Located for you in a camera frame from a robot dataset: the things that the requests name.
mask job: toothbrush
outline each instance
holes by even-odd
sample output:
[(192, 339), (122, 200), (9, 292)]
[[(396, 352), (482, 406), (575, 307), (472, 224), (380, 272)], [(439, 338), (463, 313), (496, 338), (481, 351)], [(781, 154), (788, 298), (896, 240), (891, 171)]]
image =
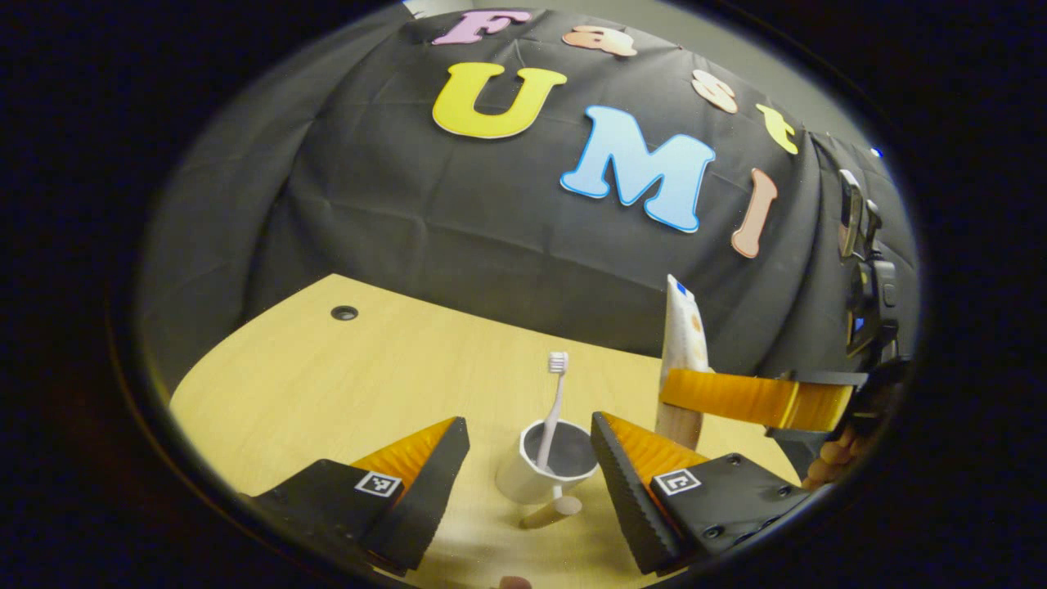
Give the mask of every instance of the toothbrush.
[(538, 447), (539, 471), (549, 471), (549, 451), (553, 447), (553, 433), (556, 431), (557, 422), (560, 421), (560, 406), (563, 405), (563, 378), (567, 375), (567, 353), (549, 353), (549, 371), (559, 375), (560, 379), (556, 384), (556, 401), (553, 402), (553, 409), (545, 417), (541, 446)]

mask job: cup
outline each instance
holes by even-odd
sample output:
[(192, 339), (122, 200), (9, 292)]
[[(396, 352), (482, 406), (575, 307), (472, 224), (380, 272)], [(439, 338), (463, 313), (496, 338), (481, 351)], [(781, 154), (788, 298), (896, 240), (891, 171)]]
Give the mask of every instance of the cup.
[(598, 468), (588, 432), (560, 420), (549, 451), (553, 474), (539, 471), (535, 461), (544, 431), (545, 423), (539, 420), (520, 432), (494, 476), (502, 495), (517, 503), (548, 503), (557, 498), (557, 486), (560, 493), (566, 493), (592, 477)]

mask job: gray wall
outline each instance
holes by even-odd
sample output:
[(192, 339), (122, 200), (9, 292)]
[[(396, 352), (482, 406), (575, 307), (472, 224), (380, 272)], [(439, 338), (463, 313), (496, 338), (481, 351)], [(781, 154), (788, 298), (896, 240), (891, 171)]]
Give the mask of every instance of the gray wall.
[(853, 115), (800, 64), (743, 32), (708, 17), (658, 0), (408, 0), (419, 18), (475, 8), (553, 8), (639, 28), (715, 62), (785, 106), (811, 131), (824, 131), (856, 145), (873, 146)]

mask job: yellow letter u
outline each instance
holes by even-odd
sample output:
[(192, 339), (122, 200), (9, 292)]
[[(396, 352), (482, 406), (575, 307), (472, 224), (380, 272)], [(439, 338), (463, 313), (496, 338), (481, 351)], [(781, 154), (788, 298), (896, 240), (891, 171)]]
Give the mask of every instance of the yellow letter u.
[(466, 62), (449, 68), (451, 77), (432, 105), (432, 118), (444, 130), (456, 135), (482, 139), (497, 139), (522, 132), (534, 122), (553, 86), (563, 84), (562, 73), (537, 67), (525, 67), (516, 72), (524, 85), (513, 106), (502, 114), (481, 114), (473, 105), (480, 91), (493, 75), (506, 68), (492, 63)]

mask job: toothbrush head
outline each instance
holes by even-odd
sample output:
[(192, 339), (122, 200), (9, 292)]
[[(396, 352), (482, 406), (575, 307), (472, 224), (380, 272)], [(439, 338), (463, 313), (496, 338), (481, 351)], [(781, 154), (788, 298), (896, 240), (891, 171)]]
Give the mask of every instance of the toothbrush head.
[(566, 375), (567, 353), (549, 353), (549, 371), (553, 375)]

